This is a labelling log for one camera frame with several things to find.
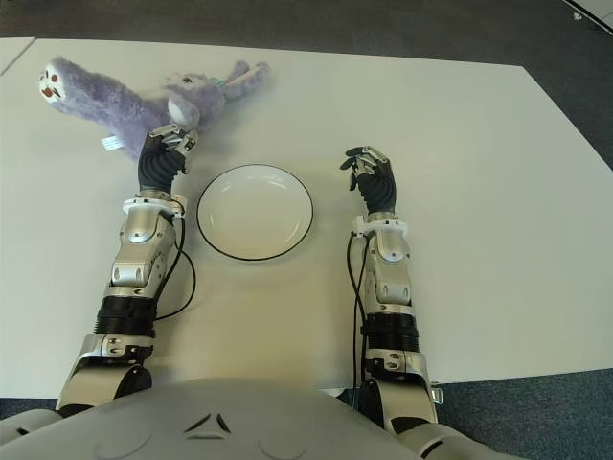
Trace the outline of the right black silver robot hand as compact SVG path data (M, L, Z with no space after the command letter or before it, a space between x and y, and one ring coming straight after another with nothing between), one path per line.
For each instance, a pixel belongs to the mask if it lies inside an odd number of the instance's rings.
M390 159L372 146L354 147L345 155L339 169L351 172L350 191L359 191L370 214L393 214L397 185Z

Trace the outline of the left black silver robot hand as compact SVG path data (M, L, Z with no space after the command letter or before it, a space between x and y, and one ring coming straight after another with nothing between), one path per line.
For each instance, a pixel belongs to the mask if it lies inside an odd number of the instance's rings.
M186 130L176 124L150 131L138 161L140 191L169 195L175 177L186 172L187 158L198 140L196 130Z

